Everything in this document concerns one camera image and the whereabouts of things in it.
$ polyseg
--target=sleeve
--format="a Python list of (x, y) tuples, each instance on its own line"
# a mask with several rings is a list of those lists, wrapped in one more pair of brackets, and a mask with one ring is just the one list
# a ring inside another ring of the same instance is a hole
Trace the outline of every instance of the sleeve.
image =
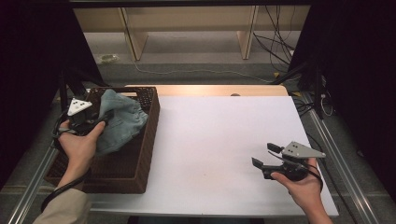
[(91, 209), (89, 196), (77, 189), (69, 189), (54, 198), (34, 224), (87, 223)]

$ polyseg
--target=basket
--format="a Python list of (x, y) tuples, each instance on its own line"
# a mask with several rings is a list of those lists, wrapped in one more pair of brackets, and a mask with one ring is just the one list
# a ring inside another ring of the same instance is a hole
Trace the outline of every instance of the basket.
[[(93, 159), (92, 174), (85, 180), (83, 190), (87, 193), (144, 193), (160, 115), (157, 90), (155, 87), (93, 88), (87, 97), (92, 109), (99, 111), (101, 96), (107, 89), (126, 93), (137, 100), (148, 114), (148, 121), (140, 133), (119, 151)], [(44, 179), (57, 186), (67, 163), (67, 156), (58, 153)]]

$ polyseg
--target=white desk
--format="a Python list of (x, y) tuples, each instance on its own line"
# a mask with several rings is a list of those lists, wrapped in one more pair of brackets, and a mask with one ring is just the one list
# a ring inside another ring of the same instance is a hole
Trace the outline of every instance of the white desk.
[[(280, 165), (268, 142), (309, 145), (288, 96), (160, 96), (144, 194), (93, 194), (92, 211), (137, 216), (284, 217), (304, 213), (251, 157)], [(338, 216), (324, 185), (329, 216)]]

